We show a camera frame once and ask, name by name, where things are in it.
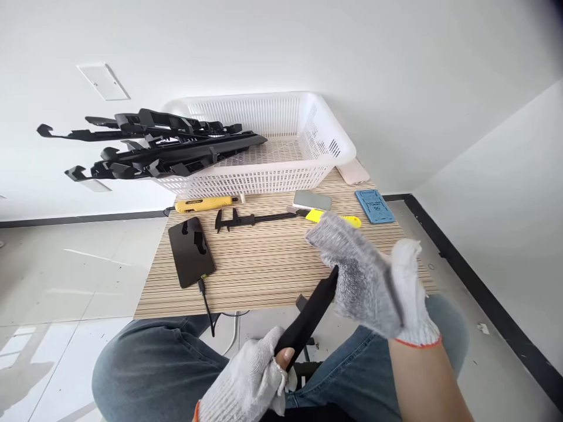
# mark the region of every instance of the yellow handle tool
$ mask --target yellow handle tool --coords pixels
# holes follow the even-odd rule
[[[309,221],[318,223],[321,220],[321,215],[323,215],[324,211],[312,209],[309,211],[309,214],[305,216],[305,218]],[[362,222],[359,218],[354,216],[340,216],[342,220],[346,220],[348,223],[352,225],[355,229],[359,229],[362,226]]]
[[[287,211],[297,214],[301,217],[305,217],[307,220],[312,221],[314,223],[318,223],[321,220],[321,216],[324,213],[324,211],[322,210],[317,210],[317,209],[304,210],[292,206],[288,206]],[[360,221],[360,219],[357,217],[341,216],[340,218],[342,218],[342,220],[346,220],[355,229],[359,229],[362,226],[362,221]]]
[[[207,209],[221,208],[222,206],[233,205],[233,201],[238,198],[231,196],[217,196],[215,198],[188,199],[176,203],[176,211],[179,213],[189,213],[192,211],[204,211]]]

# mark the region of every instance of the black baseboard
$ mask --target black baseboard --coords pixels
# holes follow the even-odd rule
[[[11,227],[53,226],[54,224],[75,224],[75,223],[93,223],[100,221],[135,220],[135,219],[156,218],[156,217],[166,217],[166,215],[163,214],[162,210],[159,210],[159,211],[144,211],[144,212],[136,212],[136,213],[61,217],[61,218],[52,218],[52,219],[17,220],[17,221],[0,222],[0,229],[9,229]]]
[[[385,199],[386,202],[391,202],[395,200],[405,200],[410,195],[411,195],[410,193],[395,193],[393,195],[381,195],[381,196],[383,197],[383,199]]]
[[[439,249],[440,255],[447,259],[469,293],[487,314],[500,335],[506,340],[553,403],[563,412],[563,377],[520,329],[444,232],[424,211],[416,198],[409,195],[405,199],[405,204]]]

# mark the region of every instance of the white cable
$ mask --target white cable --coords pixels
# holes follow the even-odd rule
[[[223,353],[221,353],[221,356],[225,356],[227,354],[227,352],[231,349],[231,347],[233,346],[233,344],[235,344],[235,339],[236,339],[236,324],[238,322],[239,319],[239,311],[236,311],[234,316],[233,316],[233,338],[230,340],[230,344],[229,347],[227,347],[225,349],[225,351]]]

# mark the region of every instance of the jeans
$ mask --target jeans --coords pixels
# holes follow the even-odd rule
[[[467,329],[444,297],[426,299],[428,313],[456,374],[467,353]],[[191,420],[195,405],[229,360],[199,339],[207,315],[129,323],[102,351],[92,389],[108,422]],[[368,328],[356,331],[300,390],[286,394],[286,408],[339,405],[357,421],[399,421],[387,340]]]

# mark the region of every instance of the white cotton glove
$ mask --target white cotton glove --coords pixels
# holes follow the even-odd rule
[[[418,280],[416,259],[421,250],[416,240],[398,241],[391,251],[391,274],[403,320],[396,340],[411,347],[427,348],[438,344],[442,337],[428,315],[426,293]]]
[[[283,328],[275,327],[263,339],[248,340],[242,346],[199,402],[198,422],[254,422],[268,408],[283,416],[287,372],[274,356],[283,332]],[[289,363],[294,350],[285,351],[283,360]]]
[[[325,265],[338,265],[336,313],[358,321],[386,338],[401,331],[401,316],[391,286],[390,258],[333,212],[305,234]]]

